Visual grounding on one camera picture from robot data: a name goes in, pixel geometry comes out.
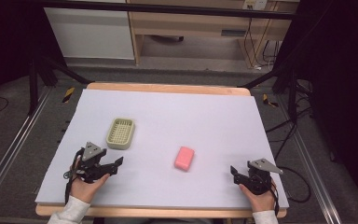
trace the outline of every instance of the person's right hand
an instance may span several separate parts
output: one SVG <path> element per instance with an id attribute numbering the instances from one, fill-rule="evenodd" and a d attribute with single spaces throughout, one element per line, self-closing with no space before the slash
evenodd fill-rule
<path id="1" fill-rule="evenodd" d="M 275 199 L 270 191 L 264 194 L 255 195 L 248 190 L 243 184 L 239 184 L 241 191 L 249 199 L 253 212 L 263 212 L 274 210 Z M 275 191 L 275 183 L 272 180 L 272 191 Z"/>

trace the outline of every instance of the pink object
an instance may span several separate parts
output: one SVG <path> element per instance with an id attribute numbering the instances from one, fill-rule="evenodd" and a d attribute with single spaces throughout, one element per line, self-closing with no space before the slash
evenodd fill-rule
<path id="1" fill-rule="evenodd" d="M 175 167 L 184 171 L 190 168 L 194 157 L 194 150 L 188 147 L 181 147 L 175 160 Z"/>

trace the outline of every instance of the metal bar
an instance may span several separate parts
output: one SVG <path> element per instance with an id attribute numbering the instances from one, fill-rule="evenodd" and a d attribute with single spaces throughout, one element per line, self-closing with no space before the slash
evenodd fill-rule
<path id="1" fill-rule="evenodd" d="M 285 105 L 280 95 L 277 98 L 280 105 Z M 287 119 L 290 119 L 287 111 L 284 109 L 284 106 L 281 106 L 281 109 L 284 116 Z M 297 132 L 294 134 L 294 138 L 298 146 L 298 154 L 304 164 L 305 171 L 307 172 L 307 175 L 310 179 L 310 185 L 312 186 L 316 198 L 318 199 L 319 205 L 322 208 L 322 212 L 324 213 L 324 217 L 326 218 L 327 223 L 342 223 L 337 209 L 330 198 L 330 194 L 328 193 L 328 190 L 325 187 L 324 182 L 312 161 L 312 158 L 310 157 L 310 154 L 301 137 L 301 134 L 299 133 L 299 130 L 297 130 Z"/>
<path id="2" fill-rule="evenodd" d="M 9 170 L 11 164 L 16 159 L 17 154 L 19 153 L 22 144 L 25 142 L 28 134 L 32 130 L 37 118 L 39 117 L 43 107 L 46 104 L 48 96 L 51 92 L 52 87 L 45 87 L 42 91 L 42 94 L 39 98 L 40 104 L 34 110 L 32 115 L 28 115 L 24 123 L 22 124 L 19 132 L 11 143 L 10 147 L 7 150 L 4 158 L 0 161 L 0 185 L 4 180 L 7 171 Z"/>
<path id="3" fill-rule="evenodd" d="M 33 4 L 40 7 L 56 7 L 71 9 L 106 10 L 106 11 L 129 11 L 129 12 L 154 12 L 172 14 L 190 14 L 204 16 L 242 17 L 276 20 L 309 20 L 311 15 L 301 15 L 291 12 L 276 12 L 262 10 L 230 9 L 217 7 L 182 7 L 148 4 L 105 3 L 64 0 L 18 0 L 27 5 Z"/>

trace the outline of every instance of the person's left hand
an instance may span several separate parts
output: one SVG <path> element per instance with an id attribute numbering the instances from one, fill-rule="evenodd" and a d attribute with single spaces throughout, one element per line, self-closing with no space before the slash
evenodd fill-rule
<path id="1" fill-rule="evenodd" d="M 106 174 L 90 184 L 84 182 L 79 176 L 74 176 L 75 179 L 72 183 L 71 195 L 84 203 L 91 203 L 95 193 L 103 186 L 109 176 L 110 174 Z"/>

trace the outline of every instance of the green soap dish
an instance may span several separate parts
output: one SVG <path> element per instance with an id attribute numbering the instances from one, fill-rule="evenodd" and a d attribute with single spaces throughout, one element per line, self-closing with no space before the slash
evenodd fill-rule
<path id="1" fill-rule="evenodd" d="M 106 136 L 106 143 L 112 149 L 130 147 L 135 123 L 131 119 L 115 119 Z"/>

